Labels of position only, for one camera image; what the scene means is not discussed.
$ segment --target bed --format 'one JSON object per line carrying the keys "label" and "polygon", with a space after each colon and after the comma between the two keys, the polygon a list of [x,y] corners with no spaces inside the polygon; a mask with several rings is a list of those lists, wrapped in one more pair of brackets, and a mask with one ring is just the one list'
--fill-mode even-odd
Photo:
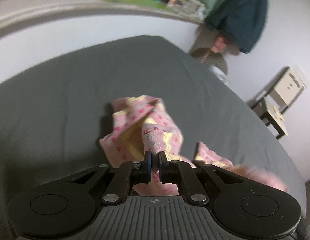
{"label": "bed", "polygon": [[305,182],[256,114],[204,64],[160,37],[138,36],[61,55],[0,84],[0,239],[21,190],[105,163],[115,99],[163,98],[181,129],[181,154],[204,142],[234,164],[271,171],[306,213]]}

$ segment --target round black disc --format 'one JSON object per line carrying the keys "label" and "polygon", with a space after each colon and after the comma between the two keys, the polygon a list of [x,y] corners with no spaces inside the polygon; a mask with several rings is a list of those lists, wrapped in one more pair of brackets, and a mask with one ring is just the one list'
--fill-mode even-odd
{"label": "round black disc", "polygon": [[301,208],[292,196],[252,182],[228,185],[215,200],[214,214],[242,238],[274,239],[295,230]]}
{"label": "round black disc", "polygon": [[88,193],[23,192],[9,202],[7,214],[20,235],[58,238],[87,225],[95,214],[95,202]]}

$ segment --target small wooden chair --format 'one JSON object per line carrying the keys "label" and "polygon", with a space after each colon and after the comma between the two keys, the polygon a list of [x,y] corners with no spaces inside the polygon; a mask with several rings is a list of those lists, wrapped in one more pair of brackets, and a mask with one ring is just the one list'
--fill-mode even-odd
{"label": "small wooden chair", "polygon": [[295,103],[304,89],[304,84],[295,70],[287,67],[273,88],[252,107],[252,110],[267,126],[271,124],[279,133],[276,137],[278,140],[288,135],[282,115]]}

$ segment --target pink polka dot fabric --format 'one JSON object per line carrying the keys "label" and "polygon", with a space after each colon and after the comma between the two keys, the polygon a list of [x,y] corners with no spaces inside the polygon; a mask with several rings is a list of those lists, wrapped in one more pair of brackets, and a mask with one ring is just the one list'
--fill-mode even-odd
{"label": "pink polka dot fabric", "polygon": [[[145,151],[153,154],[164,151],[169,161],[185,161],[195,168],[189,159],[179,155],[183,135],[167,114],[162,99],[143,95],[138,98],[118,99],[112,105],[113,132],[100,139],[99,143],[114,168],[126,161],[143,160]],[[231,161],[218,156],[202,142],[198,145],[194,161],[198,164],[211,163],[228,170],[234,168]],[[247,172],[247,174],[254,180],[259,176],[256,173],[252,175]],[[273,175],[271,177],[273,187],[280,182],[277,178],[274,181],[274,178],[276,177]],[[262,181],[267,185],[269,183],[265,173]],[[152,172],[151,183],[135,185],[134,190],[140,195],[178,195],[175,184],[159,182],[158,171]]]}

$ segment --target dark teal jacket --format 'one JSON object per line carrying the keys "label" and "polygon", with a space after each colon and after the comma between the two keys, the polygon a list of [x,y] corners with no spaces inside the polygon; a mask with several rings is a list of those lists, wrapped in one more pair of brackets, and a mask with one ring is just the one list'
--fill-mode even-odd
{"label": "dark teal jacket", "polygon": [[205,25],[231,39],[243,53],[249,53],[263,31],[267,0],[226,0],[205,19]]}

